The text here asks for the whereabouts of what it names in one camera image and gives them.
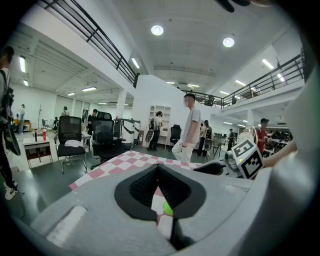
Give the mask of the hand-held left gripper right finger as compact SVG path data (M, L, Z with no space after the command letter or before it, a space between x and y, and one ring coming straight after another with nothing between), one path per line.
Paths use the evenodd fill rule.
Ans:
M253 181L159 165L159 232L186 247L221 226L243 201Z

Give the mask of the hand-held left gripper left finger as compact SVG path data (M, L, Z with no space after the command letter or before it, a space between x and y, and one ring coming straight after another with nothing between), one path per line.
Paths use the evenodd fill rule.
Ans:
M85 182L41 212L31 228L66 254L172 254L155 221L133 219L116 203L116 186L141 171Z

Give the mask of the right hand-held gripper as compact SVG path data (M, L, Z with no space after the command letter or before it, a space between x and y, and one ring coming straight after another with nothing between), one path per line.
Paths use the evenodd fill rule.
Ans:
M231 150L226 151L224 155L225 164L219 162L208 162L200 167L194 168L194 172L220 176L223 168L231 178L253 179L259 170L264 168L262 155L255 143L245 140Z

